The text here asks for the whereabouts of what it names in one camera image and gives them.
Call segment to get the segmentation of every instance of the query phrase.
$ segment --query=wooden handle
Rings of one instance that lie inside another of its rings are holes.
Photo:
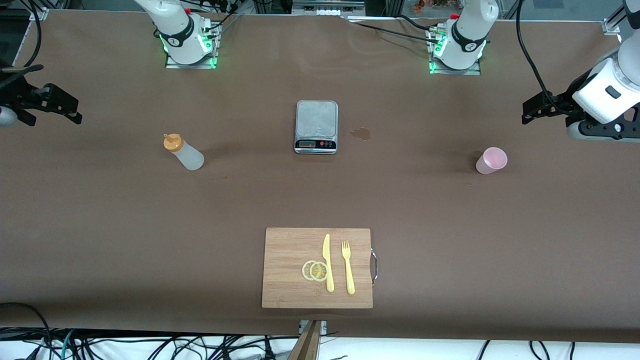
[[[349,259],[345,260],[347,266],[347,292],[349,295],[353,295],[356,293],[356,286],[353,284],[353,274],[351,273],[351,263]]]
[[[326,265],[326,290],[332,293],[335,290],[333,285],[333,274],[331,273],[331,264]]]

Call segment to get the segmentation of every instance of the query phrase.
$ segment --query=fork handle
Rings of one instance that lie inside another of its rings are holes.
[[[349,259],[344,260],[347,268],[347,292],[349,295],[353,295],[356,293],[356,286],[353,284],[353,274],[351,273],[351,262]]]

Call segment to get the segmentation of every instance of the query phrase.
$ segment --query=yellow knife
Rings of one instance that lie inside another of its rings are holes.
[[[326,261],[326,290],[333,292],[333,274],[331,273],[331,250],[329,249],[329,234],[324,237],[322,257]]]

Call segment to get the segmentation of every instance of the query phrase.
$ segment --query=liquid spill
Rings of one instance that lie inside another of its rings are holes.
[[[371,139],[371,132],[366,127],[361,127],[360,129],[353,130],[351,132],[351,135],[353,135],[353,137],[355,138],[363,139],[364,141]]]

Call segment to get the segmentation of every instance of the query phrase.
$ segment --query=wooden cutting board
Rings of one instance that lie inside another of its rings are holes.
[[[331,238],[331,268],[335,290],[326,283],[309,281],[302,266],[309,260],[324,261],[324,236]],[[356,292],[347,293],[342,241],[351,248],[351,271]],[[264,242],[262,307],[282,309],[370,309],[373,307],[371,284],[371,230],[322,229],[309,227],[269,227]]]

